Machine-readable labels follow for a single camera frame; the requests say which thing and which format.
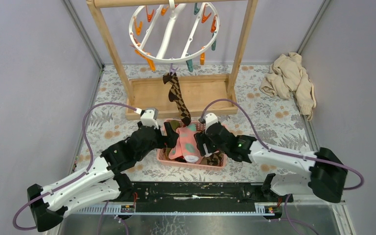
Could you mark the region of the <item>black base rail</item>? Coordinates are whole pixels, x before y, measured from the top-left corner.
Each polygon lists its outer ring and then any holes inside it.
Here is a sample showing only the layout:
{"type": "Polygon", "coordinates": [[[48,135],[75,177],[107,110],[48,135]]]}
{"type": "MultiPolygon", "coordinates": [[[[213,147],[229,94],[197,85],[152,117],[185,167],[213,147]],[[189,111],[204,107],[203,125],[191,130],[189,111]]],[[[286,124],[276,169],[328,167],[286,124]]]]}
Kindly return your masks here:
{"type": "Polygon", "coordinates": [[[278,196],[259,183],[134,182],[133,191],[113,202],[130,203],[137,212],[253,212],[255,204],[276,206],[278,196]]]}

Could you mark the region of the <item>beige crumpled cloth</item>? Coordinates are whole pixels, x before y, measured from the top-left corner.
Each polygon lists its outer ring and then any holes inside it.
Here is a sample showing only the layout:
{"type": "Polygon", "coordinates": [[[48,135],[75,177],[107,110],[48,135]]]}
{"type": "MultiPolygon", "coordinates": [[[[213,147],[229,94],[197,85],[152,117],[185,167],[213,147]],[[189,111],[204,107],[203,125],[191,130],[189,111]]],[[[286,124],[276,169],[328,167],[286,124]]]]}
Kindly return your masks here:
{"type": "Polygon", "coordinates": [[[317,106],[315,88],[302,65],[300,54],[281,54],[270,65],[269,72],[261,82],[260,90],[270,97],[278,96],[282,99],[290,99],[294,95],[300,114],[306,116],[308,121],[313,119],[317,106]]]}

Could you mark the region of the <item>pink plastic basket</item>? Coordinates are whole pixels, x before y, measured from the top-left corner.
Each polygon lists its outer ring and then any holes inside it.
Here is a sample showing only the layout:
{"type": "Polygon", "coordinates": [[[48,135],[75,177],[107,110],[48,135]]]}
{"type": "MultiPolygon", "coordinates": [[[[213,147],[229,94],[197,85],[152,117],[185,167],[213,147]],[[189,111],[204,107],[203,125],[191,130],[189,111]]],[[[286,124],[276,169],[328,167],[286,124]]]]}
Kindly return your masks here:
{"type": "MultiPolygon", "coordinates": [[[[199,122],[191,122],[196,125],[197,132],[201,132],[203,128],[205,127],[204,124],[201,124],[199,122]]],[[[183,158],[177,158],[174,160],[171,160],[168,158],[168,154],[172,148],[163,148],[157,151],[157,160],[161,162],[164,165],[170,165],[170,166],[176,166],[176,167],[185,167],[185,168],[195,168],[195,169],[202,169],[202,170],[214,170],[219,171],[223,169],[227,163],[227,156],[224,155],[224,163],[222,166],[210,166],[207,165],[206,160],[203,157],[202,161],[199,164],[190,164],[187,163],[183,158]]]]}

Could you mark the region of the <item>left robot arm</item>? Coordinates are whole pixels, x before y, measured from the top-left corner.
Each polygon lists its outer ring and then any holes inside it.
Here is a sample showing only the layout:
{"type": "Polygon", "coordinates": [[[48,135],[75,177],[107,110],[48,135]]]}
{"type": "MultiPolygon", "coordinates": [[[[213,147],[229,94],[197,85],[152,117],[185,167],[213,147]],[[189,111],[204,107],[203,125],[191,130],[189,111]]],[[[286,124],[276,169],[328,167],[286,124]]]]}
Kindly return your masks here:
{"type": "Polygon", "coordinates": [[[34,184],[27,189],[37,231],[50,230],[77,210],[101,201],[133,200],[133,185],[124,171],[154,149],[174,148],[179,138],[169,122],[164,123],[165,135],[140,122],[138,126],[131,136],[102,151],[88,169],[44,187],[34,184]]]}

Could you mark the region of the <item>floral table mat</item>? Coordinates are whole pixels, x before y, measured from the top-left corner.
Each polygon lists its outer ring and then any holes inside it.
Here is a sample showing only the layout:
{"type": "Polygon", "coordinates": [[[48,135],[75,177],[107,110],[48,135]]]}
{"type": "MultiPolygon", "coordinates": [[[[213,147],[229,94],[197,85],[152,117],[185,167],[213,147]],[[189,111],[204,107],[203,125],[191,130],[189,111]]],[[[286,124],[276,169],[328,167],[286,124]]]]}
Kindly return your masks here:
{"type": "MultiPolygon", "coordinates": [[[[304,118],[292,99],[269,97],[260,91],[260,84],[268,72],[267,65],[245,65],[240,68],[235,84],[238,104],[236,115],[220,116],[220,121],[235,135],[253,135],[252,126],[264,142],[298,151],[309,151],[304,118]]],[[[81,145],[73,170],[86,167],[90,155],[99,155],[108,146],[129,136],[137,127],[125,118],[125,108],[111,102],[125,103],[125,91],[114,66],[107,65],[99,82],[95,102],[102,106],[89,117],[87,138],[90,147],[81,145]]],[[[220,171],[163,165],[156,151],[127,170],[132,181],[166,182],[262,182],[269,173],[287,174],[287,170],[267,164],[239,163],[231,159],[220,171]]]]}

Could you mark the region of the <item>white round clip hanger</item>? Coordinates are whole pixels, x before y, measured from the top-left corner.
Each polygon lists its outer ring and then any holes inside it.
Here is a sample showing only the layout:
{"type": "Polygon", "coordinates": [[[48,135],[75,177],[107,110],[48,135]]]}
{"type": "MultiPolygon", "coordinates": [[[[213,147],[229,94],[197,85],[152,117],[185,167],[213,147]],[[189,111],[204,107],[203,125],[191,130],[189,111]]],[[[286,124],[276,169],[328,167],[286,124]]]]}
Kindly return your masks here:
{"type": "Polygon", "coordinates": [[[220,14],[211,2],[195,2],[193,16],[187,4],[174,0],[149,7],[140,5],[129,25],[130,46],[149,63],[191,66],[195,58],[205,64],[206,51],[216,49],[220,14]]]}

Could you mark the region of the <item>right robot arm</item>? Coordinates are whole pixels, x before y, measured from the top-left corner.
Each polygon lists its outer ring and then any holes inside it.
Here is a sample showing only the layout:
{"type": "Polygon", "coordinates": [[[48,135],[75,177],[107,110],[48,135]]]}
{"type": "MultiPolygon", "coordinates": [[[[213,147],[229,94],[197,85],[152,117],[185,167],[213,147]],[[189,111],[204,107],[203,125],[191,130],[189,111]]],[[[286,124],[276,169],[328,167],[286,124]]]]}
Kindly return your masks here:
{"type": "Polygon", "coordinates": [[[288,194],[313,194],[330,203],[341,201],[348,171],[327,148],[302,153],[260,143],[252,136],[235,136],[219,122],[195,134],[194,138],[202,156],[219,151],[236,162],[274,165],[289,171],[285,175],[267,175],[261,188],[266,201],[273,202],[288,194]]]}

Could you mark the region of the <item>wooden hanger rack frame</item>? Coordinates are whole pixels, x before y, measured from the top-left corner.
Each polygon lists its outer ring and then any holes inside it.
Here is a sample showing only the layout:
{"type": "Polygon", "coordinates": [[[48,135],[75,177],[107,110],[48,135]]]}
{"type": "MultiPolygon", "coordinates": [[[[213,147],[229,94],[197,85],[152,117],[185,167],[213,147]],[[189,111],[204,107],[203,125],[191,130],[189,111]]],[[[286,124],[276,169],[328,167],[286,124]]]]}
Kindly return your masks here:
{"type": "MultiPolygon", "coordinates": [[[[176,105],[167,101],[170,85],[165,85],[162,78],[128,79],[114,40],[102,14],[103,8],[137,6],[136,14],[145,6],[159,5],[159,10],[166,4],[165,0],[88,0],[87,6],[100,32],[105,46],[113,60],[118,76],[127,94],[127,104],[139,108],[156,107],[159,118],[176,118],[179,111],[176,105]]],[[[222,99],[223,105],[218,105],[212,111],[218,115],[234,115],[238,108],[230,105],[230,100],[236,101],[235,82],[246,49],[251,31],[258,0],[248,0],[241,34],[239,36],[235,59],[231,73],[179,76],[183,99],[192,116],[202,114],[206,105],[217,99],[222,99]]]]}

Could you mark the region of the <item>pink sock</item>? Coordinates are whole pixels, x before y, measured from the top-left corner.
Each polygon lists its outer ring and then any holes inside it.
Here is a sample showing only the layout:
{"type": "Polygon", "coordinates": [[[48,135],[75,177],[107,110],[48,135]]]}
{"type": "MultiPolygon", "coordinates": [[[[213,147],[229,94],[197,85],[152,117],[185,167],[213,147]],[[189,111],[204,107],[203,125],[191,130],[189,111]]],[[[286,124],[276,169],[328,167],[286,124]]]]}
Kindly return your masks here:
{"type": "Polygon", "coordinates": [[[168,158],[171,160],[183,158],[187,163],[199,164],[201,156],[194,135],[197,133],[196,125],[191,123],[185,127],[178,127],[176,133],[179,134],[176,146],[170,150],[168,158]]]}

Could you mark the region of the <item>brown beige argyle sock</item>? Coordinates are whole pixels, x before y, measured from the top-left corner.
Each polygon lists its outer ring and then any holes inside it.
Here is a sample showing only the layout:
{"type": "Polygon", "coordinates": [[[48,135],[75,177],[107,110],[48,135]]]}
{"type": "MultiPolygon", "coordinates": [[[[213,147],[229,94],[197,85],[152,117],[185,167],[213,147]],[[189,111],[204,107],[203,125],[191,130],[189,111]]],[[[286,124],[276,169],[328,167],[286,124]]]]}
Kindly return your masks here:
{"type": "Polygon", "coordinates": [[[179,111],[179,117],[185,126],[189,126],[191,123],[191,114],[187,108],[176,73],[167,73],[163,76],[163,83],[170,83],[171,87],[168,92],[168,99],[170,102],[175,102],[179,111]]]}

